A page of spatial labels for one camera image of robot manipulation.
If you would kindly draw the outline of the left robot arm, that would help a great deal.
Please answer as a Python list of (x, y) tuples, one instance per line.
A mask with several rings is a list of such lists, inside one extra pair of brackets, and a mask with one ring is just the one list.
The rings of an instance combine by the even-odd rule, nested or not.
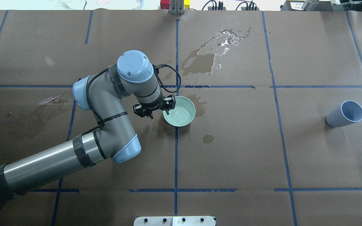
[(92, 111), (97, 126), (47, 150), (14, 163), (0, 166), (0, 207), (27, 192), (90, 168), (111, 158), (123, 163), (137, 156), (142, 147), (123, 98), (134, 95), (133, 112), (153, 118), (153, 111), (165, 113), (176, 106), (174, 91), (165, 97), (158, 74), (167, 64), (152, 64), (138, 50), (123, 53), (117, 62), (74, 83), (74, 100), (83, 110)]

